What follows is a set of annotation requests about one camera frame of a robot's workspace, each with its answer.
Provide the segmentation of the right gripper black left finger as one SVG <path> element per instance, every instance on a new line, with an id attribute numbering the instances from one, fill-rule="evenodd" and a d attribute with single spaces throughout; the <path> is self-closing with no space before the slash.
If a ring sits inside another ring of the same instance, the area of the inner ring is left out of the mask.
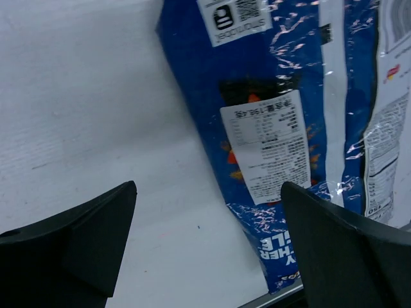
<path id="1" fill-rule="evenodd" d="M 105 307 L 135 211 L 125 182 L 72 209 L 1 234 L 1 307 Z"/>

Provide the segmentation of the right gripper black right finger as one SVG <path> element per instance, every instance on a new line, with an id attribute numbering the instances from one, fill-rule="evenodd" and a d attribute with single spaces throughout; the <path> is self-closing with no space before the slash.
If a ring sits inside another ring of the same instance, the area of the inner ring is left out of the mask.
<path id="1" fill-rule="evenodd" d="M 281 188 L 309 307 L 410 307 L 410 232 Z"/>

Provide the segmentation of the aluminium front rail frame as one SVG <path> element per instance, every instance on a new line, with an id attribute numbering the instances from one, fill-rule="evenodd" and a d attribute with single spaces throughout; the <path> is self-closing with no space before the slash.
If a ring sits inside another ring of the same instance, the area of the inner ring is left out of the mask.
<path id="1" fill-rule="evenodd" d="M 271 305 L 276 305 L 277 303 L 282 304 L 283 302 L 290 301 L 290 299 L 300 299 L 300 297 L 303 296 L 303 288 L 304 287 L 301 280 L 297 280 L 292 285 L 285 287 L 279 292 L 274 294 L 267 293 L 241 305 L 240 308 L 270 307 Z"/>

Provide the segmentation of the blue Doritos bag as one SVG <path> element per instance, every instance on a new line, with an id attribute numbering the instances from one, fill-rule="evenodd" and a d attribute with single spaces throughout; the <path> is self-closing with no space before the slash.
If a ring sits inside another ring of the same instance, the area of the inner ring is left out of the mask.
<path id="1" fill-rule="evenodd" d="M 300 276 L 285 182 L 408 223 L 409 1 L 165 1 L 157 34 L 270 293 Z"/>

